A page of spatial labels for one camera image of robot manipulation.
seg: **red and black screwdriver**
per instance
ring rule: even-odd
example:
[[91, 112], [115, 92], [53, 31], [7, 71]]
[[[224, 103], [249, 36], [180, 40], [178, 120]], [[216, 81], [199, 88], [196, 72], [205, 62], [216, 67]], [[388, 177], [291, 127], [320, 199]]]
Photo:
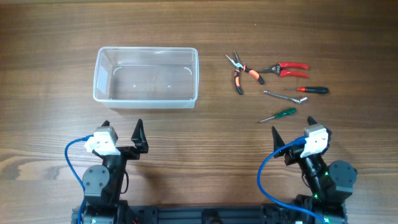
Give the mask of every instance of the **red and black screwdriver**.
[[310, 86], [305, 86], [305, 87], [298, 87], [298, 88], [283, 88], [284, 90], [295, 90], [295, 91], [301, 91], [304, 93], [318, 93], [318, 94], [326, 94], [329, 92], [329, 89], [326, 87], [310, 87]]

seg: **wood grain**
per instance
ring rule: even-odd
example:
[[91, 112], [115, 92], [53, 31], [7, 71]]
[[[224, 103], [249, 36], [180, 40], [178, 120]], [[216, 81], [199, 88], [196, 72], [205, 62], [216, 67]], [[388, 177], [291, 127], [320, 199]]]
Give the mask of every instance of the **wood grain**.
[[[306, 0], [0, 5], [0, 222], [69, 223], [83, 194], [64, 147], [106, 119], [120, 146], [144, 120], [150, 149], [127, 165], [123, 199], [131, 205], [266, 203], [256, 172], [272, 150], [271, 126], [291, 141], [312, 115], [333, 131], [325, 161], [342, 159], [358, 170], [349, 222], [396, 223], [397, 9], [396, 1]], [[102, 46], [196, 48], [195, 108], [110, 110], [95, 102]], [[264, 75], [260, 86], [246, 74], [239, 96], [224, 56], [234, 50], [251, 68], [308, 63], [310, 79]], [[331, 93], [309, 95], [295, 116], [257, 124], [296, 106], [262, 90], [305, 85]], [[69, 155], [80, 176], [100, 163], [82, 144]], [[310, 194], [298, 166], [282, 159], [270, 161], [263, 183], [285, 202]]]

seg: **green screwdriver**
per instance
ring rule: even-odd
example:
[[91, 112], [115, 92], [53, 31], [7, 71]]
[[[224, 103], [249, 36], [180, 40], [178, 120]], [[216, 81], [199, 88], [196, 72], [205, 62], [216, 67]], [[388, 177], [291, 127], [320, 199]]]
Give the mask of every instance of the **green screwdriver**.
[[296, 108], [289, 108], [287, 110], [284, 110], [284, 111], [282, 111], [280, 113], [275, 114], [273, 117], [264, 119], [264, 120], [262, 120], [260, 122], [265, 122], [265, 121], [268, 121], [269, 119], [273, 119], [273, 118], [278, 119], [278, 118], [282, 118], [284, 116], [292, 115], [292, 114], [296, 113], [296, 111], [297, 111]]

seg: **robotic arm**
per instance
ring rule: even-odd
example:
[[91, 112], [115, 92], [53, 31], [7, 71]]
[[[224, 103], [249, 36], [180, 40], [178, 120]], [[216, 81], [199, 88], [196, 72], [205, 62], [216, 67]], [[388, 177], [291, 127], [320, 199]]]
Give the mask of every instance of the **robotic arm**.
[[[353, 193], [356, 169], [344, 161], [335, 161], [326, 165], [322, 155], [329, 148], [331, 131], [319, 125], [311, 117], [308, 117], [308, 124], [310, 126], [305, 128], [305, 134], [310, 144], [290, 146], [275, 155], [275, 157], [284, 156], [287, 166], [298, 163], [312, 191], [313, 195], [296, 196], [292, 204], [323, 217], [325, 223], [346, 224], [344, 202]], [[272, 135], [276, 151], [285, 143], [275, 127], [272, 127]], [[89, 152], [102, 158], [103, 163], [91, 166], [83, 175], [86, 204], [83, 207], [81, 220], [84, 224], [322, 223], [305, 213], [276, 204], [249, 207], [129, 207], [126, 200], [119, 198], [123, 194], [121, 187], [125, 175], [127, 187], [124, 193], [128, 188], [127, 161], [138, 160], [140, 154], [148, 153], [149, 147], [142, 120], [137, 122], [131, 137], [135, 146], [116, 147], [117, 140], [118, 135], [109, 126], [109, 122], [105, 121], [85, 145]], [[73, 210], [71, 224], [77, 224], [78, 216], [79, 210]]]

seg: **green screwdriver handle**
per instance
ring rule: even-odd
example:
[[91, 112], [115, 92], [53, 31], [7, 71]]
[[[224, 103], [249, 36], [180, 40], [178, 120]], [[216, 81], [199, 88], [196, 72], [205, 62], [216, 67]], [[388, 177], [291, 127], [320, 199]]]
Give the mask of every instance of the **green screwdriver handle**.
[[281, 118], [284, 116], [292, 115], [292, 114], [296, 113], [296, 111], [297, 111], [296, 108], [289, 108], [287, 110], [284, 110], [280, 113], [275, 114], [275, 118]]

